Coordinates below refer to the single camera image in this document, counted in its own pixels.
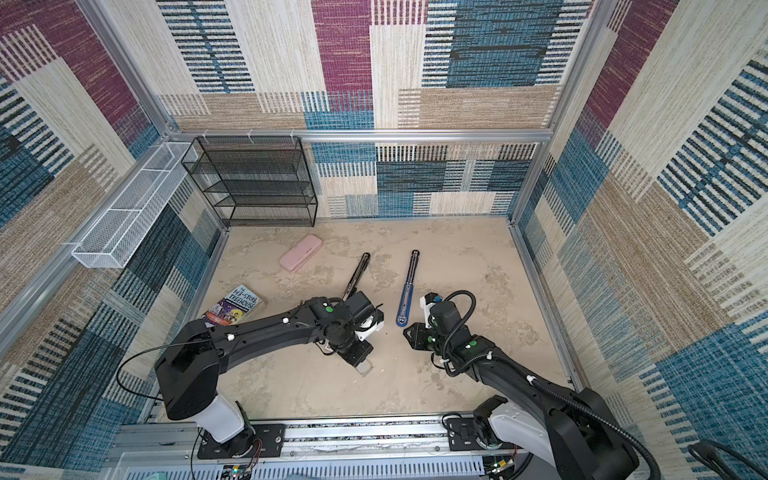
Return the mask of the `blue stapler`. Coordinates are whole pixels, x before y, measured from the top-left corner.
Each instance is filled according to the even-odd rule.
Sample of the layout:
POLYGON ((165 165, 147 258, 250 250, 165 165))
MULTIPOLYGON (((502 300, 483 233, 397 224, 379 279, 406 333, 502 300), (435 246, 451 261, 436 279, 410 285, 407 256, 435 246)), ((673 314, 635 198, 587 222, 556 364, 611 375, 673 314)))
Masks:
POLYGON ((415 274, 419 262, 420 252, 413 250, 410 255, 408 271, 401 292, 400 301, 396 315, 396 325, 405 328, 409 322, 410 308, 414 290, 415 274))

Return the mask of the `black stapler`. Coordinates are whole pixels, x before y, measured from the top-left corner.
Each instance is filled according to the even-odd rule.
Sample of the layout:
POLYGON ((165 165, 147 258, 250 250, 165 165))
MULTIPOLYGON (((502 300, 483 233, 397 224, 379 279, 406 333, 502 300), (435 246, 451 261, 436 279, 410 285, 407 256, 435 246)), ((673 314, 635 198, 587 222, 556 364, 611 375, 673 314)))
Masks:
POLYGON ((357 267, 355 268, 345 290, 342 294, 342 299, 347 300, 351 295, 353 295, 357 291, 357 286, 362 278, 363 273, 366 271, 369 263, 370 263, 370 253, 365 252, 358 262, 357 267))

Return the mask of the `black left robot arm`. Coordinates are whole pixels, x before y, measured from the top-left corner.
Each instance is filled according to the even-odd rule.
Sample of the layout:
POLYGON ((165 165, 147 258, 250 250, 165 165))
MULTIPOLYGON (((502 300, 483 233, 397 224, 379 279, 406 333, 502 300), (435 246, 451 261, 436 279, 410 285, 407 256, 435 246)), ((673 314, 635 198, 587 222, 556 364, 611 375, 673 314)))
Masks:
POLYGON ((229 369, 296 345, 324 343, 354 368, 373 351, 367 336, 384 320, 379 307, 358 291, 346 300, 314 297, 263 319, 228 326, 205 320, 185 325, 155 363, 167 417, 193 421, 203 430, 200 459, 243 458, 266 442, 244 409, 218 389, 229 369))

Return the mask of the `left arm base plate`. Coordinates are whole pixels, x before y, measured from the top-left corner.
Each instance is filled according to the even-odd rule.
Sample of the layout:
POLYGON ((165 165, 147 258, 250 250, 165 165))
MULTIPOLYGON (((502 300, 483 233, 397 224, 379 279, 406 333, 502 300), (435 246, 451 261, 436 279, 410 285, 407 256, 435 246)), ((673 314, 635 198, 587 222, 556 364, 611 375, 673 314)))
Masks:
POLYGON ((195 459, 277 458, 282 452, 285 430, 285 424, 254 424, 223 443, 216 441, 207 430, 203 430, 195 459))

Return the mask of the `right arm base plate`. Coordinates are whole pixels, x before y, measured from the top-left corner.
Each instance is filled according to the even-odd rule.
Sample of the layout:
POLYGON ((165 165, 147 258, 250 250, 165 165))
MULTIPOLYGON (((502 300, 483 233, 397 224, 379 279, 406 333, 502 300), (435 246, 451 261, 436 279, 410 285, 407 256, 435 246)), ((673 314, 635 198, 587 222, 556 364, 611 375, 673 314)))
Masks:
POLYGON ((448 413, 441 417, 441 424, 447 432, 451 451, 513 450, 515 445, 502 442, 485 420, 448 413))

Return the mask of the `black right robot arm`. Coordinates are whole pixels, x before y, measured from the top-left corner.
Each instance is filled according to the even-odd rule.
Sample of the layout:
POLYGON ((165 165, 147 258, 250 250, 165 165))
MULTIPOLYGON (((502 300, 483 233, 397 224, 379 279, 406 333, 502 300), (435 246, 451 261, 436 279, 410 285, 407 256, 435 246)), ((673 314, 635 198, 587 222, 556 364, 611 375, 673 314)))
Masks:
POLYGON ((626 479, 644 459, 651 479, 662 477, 650 451, 617 424, 596 392, 554 384, 505 354, 492 341, 466 335, 458 342, 416 323, 404 330, 415 350, 439 353, 453 368, 497 390, 546 432, 545 450, 563 479, 626 479))

